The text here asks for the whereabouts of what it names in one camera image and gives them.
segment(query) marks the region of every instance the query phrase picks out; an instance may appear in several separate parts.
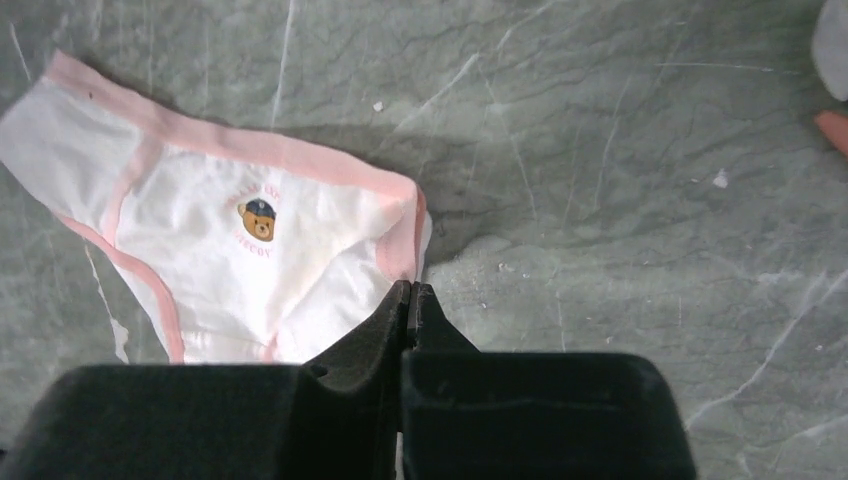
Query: garment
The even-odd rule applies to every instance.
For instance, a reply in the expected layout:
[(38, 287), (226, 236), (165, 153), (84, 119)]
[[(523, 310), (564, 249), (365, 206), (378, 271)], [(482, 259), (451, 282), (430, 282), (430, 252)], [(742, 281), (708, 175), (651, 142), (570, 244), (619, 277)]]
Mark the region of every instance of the garment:
[(827, 0), (813, 34), (813, 62), (828, 92), (848, 100), (848, 0)]
[(416, 184), (337, 150), (177, 114), (59, 52), (0, 161), (100, 247), (172, 362), (301, 363), (421, 275)]

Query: bear face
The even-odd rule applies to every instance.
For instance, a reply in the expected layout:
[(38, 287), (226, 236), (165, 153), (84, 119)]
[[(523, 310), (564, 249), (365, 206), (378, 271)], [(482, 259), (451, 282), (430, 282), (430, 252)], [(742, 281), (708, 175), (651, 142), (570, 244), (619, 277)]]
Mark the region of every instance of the bear face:
[(253, 238), (261, 242), (270, 242), (274, 239), (274, 221), (277, 213), (264, 200), (253, 199), (238, 206), (239, 215), (242, 218), (244, 229)]

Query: gray marble floor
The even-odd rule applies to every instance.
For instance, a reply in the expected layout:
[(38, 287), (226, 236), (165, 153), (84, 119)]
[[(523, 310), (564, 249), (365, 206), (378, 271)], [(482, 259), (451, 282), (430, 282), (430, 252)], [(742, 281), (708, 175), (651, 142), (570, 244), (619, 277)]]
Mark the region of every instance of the gray marble floor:
[[(838, 108), (809, 55), (821, 4), (7, 0), (0, 109), (62, 48), (407, 174), (428, 280), (479, 346), (641, 354), (701, 478), (843, 479), (848, 164), (812, 123)], [(95, 247), (5, 170), (0, 199), (2, 447), (61, 372), (164, 354)]]

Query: teddy bear print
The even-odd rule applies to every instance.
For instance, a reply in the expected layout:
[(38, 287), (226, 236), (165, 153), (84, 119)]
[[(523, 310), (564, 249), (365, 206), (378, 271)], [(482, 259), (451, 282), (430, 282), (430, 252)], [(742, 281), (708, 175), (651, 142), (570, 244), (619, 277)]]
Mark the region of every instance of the teddy bear print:
[(244, 229), (253, 238), (261, 242), (270, 242), (274, 239), (274, 220), (277, 219), (277, 213), (268, 203), (256, 198), (239, 204), (238, 212)]

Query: orange object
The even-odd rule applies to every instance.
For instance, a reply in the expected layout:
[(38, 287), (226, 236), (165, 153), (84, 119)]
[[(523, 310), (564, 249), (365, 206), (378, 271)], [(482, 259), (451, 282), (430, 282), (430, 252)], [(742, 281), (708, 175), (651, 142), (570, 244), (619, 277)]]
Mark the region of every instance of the orange object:
[(816, 116), (816, 125), (837, 150), (848, 156), (848, 117), (825, 110)]

